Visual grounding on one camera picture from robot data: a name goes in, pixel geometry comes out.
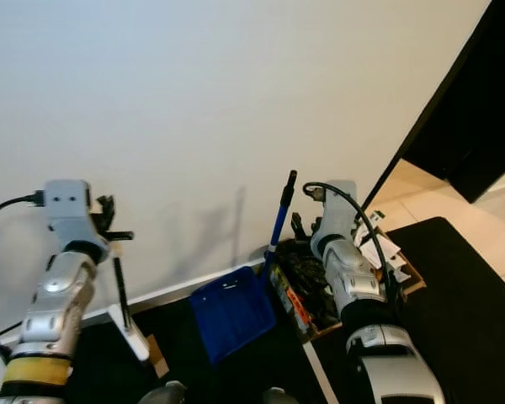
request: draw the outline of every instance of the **black floor mat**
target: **black floor mat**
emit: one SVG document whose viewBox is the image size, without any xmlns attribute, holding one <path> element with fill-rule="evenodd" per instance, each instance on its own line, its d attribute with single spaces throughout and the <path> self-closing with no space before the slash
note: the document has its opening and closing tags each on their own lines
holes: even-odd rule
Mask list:
<svg viewBox="0 0 505 404">
<path fill-rule="evenodd" d="M 456 403 L 505 403 L 505 284 L 443 218 L 389 233 L 427 288 L 411 294 L 403 320 Z M 340 330 L 313 345 L 339 401 L 345 397 Z"/>
<path fill-rule="evenodd" d="M 284 388 L 302 404 L 325 403 L 294 328 L 278 301 L 274 306 L 278 325 L 215 367 L 187 300 L 135 315 L 144 334 L 156 337 L 167 361 L 170 373 L 161 380 L 135 360 L 114 324 L 88 327 L 82 331 L 66 388 L 68 402 L 133 404 L 151 388 L 174 379 L 188 387 L 187 404 L 257 404 L 272 386 Z"/>
</svg>

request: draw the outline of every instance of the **tile floor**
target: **tile floor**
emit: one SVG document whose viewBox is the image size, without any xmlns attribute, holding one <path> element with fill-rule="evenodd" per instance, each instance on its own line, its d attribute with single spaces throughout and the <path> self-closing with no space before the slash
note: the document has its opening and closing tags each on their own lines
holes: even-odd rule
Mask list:
<svg viewBox="0 0 505 404">
<path fill-rule="evenodd" d="M 505 189 L 469 204 L 448 183 L 400 161 L 368 210 L 384 230 L 443 216 L 505 281 Z"/>
</svg>

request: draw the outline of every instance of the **cardboard box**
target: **cardboard box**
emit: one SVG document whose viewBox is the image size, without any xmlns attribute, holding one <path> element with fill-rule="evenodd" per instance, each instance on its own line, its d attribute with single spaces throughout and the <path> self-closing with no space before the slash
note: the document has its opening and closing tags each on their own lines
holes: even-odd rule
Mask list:
<svg viewBox="0 0 505 404">
<path fill-rule="evenodd" d="M 378 233 L 387 237 L 382 230 L 378 229 Z M 405 296 L 412 292 L 426 287 L 421 274 L 408 262 L 407 258 L 399 252 L 399 255 L 406 261 L 406 265 L 401 268 L 401 271 L 411 276 L 410 279 L 402 283 L 402 291 Z M 284 271 L 278 265 L 273 265 L 270 274 L 271 284 L 274 286 L 275 292 L 283 304 L 284 309 L 292 319 L 295 329 L 302 343 L 312 341 L 322 335 L 327 334 L 333 329 L 342 326 L 342 323 L 337 323 L 324 329 L 318 329 L 311 318 L 311 314 L 301 303 L 300 297 L 295 293 L 292 285 L 284 275 Z"/>
</svg>

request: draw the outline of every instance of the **black door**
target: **black door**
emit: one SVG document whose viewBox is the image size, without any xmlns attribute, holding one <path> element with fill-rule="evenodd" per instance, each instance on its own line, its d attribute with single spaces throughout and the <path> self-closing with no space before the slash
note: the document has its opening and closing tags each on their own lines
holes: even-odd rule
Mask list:
<svg viewBox="0 0 505 404">
<path fill-rule="evenodd" d="M 455 66 L 403 156 L 473 202 L 505 173 L 505 0 L 492 1 Z"/>
</svg>

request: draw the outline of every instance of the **yellow tape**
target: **yellow tape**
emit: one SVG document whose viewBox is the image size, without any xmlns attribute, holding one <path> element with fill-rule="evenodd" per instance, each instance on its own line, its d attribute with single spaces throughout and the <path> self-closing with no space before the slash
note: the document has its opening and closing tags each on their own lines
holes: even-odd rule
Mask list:
<svg viewBox="0 0 505 404">
<path fill-rule="evenodd" d="M 70 360 L 58 358 L 16 358 L 8 363 L 3 382 L 28 381 L 65 385 Z"/>
</svg>

